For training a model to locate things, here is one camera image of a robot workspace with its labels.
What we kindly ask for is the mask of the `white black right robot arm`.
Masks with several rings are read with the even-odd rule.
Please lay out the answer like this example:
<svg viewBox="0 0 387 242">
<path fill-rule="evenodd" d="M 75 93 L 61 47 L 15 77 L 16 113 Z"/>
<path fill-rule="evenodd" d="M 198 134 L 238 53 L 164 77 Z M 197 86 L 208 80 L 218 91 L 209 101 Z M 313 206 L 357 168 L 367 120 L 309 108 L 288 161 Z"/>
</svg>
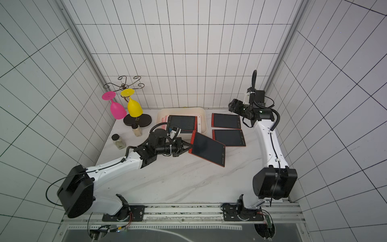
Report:
<svg viewBox="0 0 387 242">
<path fill-rule="evenodd" d="M 241 195 L 238 204 L 241 209 L 256 209 L 265 200 L 288 198 L 298 178 L 297 171 L 290 168 L 281 151 L 276 128 L 280 121 L 279 113 L 255 101 L 246 104 L 233 99 L 229 111 L 251 121 L 251 127 L 259 138 L 262 155 L 261 170 L 253 177 L 253 190 Z"/>
</svg>

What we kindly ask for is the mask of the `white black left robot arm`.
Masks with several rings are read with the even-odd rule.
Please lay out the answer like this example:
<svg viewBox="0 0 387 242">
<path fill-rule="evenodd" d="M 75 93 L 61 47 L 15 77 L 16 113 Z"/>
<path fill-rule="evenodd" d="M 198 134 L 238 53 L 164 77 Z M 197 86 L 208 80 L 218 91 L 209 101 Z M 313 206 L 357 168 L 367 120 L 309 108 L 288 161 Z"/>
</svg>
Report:
<svg viewBox="0 0 387 242">
<path fill-rule="evenodd" d="M 102 186 L 116 177 L 138 170 L 156 161 L 158 155 L 178 157 L 192 149 L 192 144 L 181 137 L 170 138 L 163 129 L 152 129 L 146 141 L 129 146 L 122 158 L 102 165 L 71 169 L 60 186 L 57 196 L 68 218 L 85 213 L 103 213 L 118 221 L 128 219 L 131 209 L 121 194 L 107 197 Z"/>
</svg>

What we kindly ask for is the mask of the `cream plastic storage box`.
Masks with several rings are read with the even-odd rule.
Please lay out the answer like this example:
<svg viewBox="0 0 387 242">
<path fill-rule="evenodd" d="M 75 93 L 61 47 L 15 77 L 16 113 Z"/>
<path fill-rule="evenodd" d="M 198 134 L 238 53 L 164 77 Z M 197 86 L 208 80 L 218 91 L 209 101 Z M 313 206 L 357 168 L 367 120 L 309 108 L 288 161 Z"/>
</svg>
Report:
<svg viewBox="0 0 387 242">
<path fill-rule="evenodd" d="M 200 125 L 198 127 L 198 132 L 205 135 L 208 127 L 206 120 L 205 110 L 201 107 L 191 107 L 191 108 L 165 108 L 158 112 L 156 116 L 156 124 L 166 121 L 166 117 L 170 115 L 179 115 L 179 116 L 200 116 Z"/>
</svg>

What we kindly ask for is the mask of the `metal cup holder stand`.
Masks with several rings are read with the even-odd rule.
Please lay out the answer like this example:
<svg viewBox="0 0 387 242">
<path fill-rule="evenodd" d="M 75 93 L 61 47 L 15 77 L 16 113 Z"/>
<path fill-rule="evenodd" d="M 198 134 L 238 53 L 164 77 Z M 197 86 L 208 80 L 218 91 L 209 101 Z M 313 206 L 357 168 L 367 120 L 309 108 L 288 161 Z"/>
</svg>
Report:
<svg viewBox="0 0 387 242">
<path fill-rule="evenodd" d="M 105 90 L 109 90 L 109 91 L 113 91 L 115 92 L 117 95 L 119 94 L 121 98 L 123 98 L 121 96 L 121 92 L 125 89 L 134 89 L 135 91 L 136 90 L 140 90 L 140 89 L 143 89 L 145 87 L 145 84 L 141 82 L 141 77 L 140 76 L 135 76 L 133 79 L 134 79 L 134 82 L 132 84 L 129 84 L 127 82 L 127 76 L 119 76 L 118 77 L 118 80 L 121 81 L 122 79 L 125 79 L 125 81 L 123 83 L 121 83 L 120 85 L 118 84 L 114 84 L 112 82 L 110 83 L 106 83 L 104 84 L 103 88 Z M 143 114 L 138 117 L 138 118 L 133 118 L 129 115 L 129 112 L 128 112 L 128 108 L 126 107 L 125 108 L 126 112 L 127 112 L 127 115 L 125 116 L 123 120 L 124 124 L 127 125 L 127 126 L 131 126 L 132 124 L 136 123 L 138 124 L 141 128 L 143 127 L 146 127 L 146 126 L 149 126 L 151 123 L 152 123 L 152 118 L 150 115 L 148 114 Z"/>
</svg>

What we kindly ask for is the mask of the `glass jar with beige contents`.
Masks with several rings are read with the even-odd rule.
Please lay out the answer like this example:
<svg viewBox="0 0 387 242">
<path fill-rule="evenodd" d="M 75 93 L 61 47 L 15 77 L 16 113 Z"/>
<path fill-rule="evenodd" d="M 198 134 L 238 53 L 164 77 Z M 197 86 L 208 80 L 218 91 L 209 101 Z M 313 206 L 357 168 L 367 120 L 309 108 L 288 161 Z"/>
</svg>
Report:
<svg viewBox="0 0 387 242">
<path fill-rule="evenodd" d="M 138 124 L 134 123 L 131 125 L 131 127 L 132 127 L 132 131 L 136 137 L 142 136 L 142 129 Z"/>
</svg>

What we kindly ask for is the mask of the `yellow plastic goblet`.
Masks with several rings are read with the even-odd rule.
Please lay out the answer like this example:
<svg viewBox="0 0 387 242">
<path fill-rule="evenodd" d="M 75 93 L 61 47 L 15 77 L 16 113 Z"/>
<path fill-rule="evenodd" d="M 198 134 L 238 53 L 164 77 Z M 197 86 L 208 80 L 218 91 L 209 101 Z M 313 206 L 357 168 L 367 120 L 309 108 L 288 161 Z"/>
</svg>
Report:
<svg viewBox="0 0 387 242">
<path fill-rule="evenodd" d="M 138 118 L 143 114 L 141 105 L 132 99 L 132 95 L 135 94 L 134 89 L 125 89 L 121 92 L 121 96 L 128 100 L 127 108 L 129 115 L 133 118 Z"/>
</svg>

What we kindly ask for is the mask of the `glass jar with grey contents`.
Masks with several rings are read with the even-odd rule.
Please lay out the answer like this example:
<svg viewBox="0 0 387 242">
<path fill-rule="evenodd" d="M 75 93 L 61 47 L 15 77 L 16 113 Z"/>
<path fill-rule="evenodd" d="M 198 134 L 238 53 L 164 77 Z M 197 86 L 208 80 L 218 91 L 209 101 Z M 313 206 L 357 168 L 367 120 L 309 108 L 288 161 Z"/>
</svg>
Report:
<svg viewBox="0 0 387 242">
<path fill-rule="evenodd" d="M 113 134 L 111 138 L 112 138 L 113 144 L 119 150 L 126 148 L 126 144 L 119 134 Z"/>
</svg>

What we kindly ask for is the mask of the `pink plastic goblet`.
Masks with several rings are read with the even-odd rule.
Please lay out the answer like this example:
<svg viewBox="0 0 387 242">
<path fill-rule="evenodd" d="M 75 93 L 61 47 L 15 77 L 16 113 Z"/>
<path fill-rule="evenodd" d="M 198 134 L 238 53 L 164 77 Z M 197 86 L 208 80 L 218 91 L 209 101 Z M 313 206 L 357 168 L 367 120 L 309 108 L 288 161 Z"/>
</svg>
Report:
<svg viewBox="0 0 387 242">
<path fill-rule="evenodd" d="M 113 91 L 106 92 L 102 95 L 102 99 L 105 101 L 111 101 L 110 112 L 116 120 L 122 120 L 127 115 L 125 108 L 114 101 L 116 93 Z"/>
</svg>

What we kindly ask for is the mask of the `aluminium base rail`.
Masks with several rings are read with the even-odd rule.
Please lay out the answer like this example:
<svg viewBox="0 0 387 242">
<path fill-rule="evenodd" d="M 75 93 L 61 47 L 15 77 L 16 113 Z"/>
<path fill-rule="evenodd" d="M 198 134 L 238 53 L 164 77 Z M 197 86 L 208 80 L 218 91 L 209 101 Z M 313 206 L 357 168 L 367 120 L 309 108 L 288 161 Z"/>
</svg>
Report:
<svg viewBox="0 0 387 242">
<path fill-rule="evenodd" d="M 261 210 L 265 216 L 263 221 L 225 221 L 222 204 L 145 204 L 142 221 L 132 221 L 133 225 L 140 224 L 283 224 L 283 223 L 305 223 L 301 208 L 296 203 L 263 203 Z M 62 223 L 81 225 L 103 225 L 103 224 L 128 224 L 128 222 L 103 222 L 102 213 L 85 214 L 78 218 L 63 218 Z"/>
</svg>

